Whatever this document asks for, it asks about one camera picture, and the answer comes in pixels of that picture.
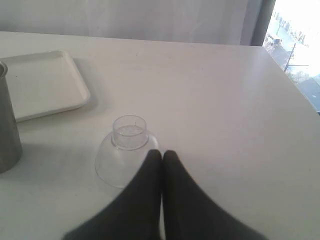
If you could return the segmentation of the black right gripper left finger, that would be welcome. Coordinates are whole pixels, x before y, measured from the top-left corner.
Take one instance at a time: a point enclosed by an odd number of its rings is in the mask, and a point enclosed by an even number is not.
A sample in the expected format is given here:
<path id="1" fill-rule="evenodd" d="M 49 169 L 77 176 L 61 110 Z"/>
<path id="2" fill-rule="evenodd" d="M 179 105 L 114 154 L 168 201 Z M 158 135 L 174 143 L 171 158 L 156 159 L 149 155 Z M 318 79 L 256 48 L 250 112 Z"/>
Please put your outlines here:
<path id="1" fill-rule="evenodd" d="M 65 240 L 159 240 L 162 155 L 150 150 L 123 191 L 101 212 L 64 235 Z"/>

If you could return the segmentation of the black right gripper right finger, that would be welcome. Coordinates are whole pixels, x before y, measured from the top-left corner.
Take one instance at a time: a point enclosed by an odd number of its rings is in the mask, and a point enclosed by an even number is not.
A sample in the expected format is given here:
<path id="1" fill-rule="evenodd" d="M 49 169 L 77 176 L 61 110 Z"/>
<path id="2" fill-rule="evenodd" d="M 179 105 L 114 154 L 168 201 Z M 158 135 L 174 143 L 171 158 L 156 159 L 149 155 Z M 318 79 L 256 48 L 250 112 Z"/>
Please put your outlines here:
<path id="1" fill-rule="evenodd" d="M 189 175 L 177 153 L 163 155 L 162 192 L 168 240 L 264 240 L 261 233 L 219 207 Z"/>

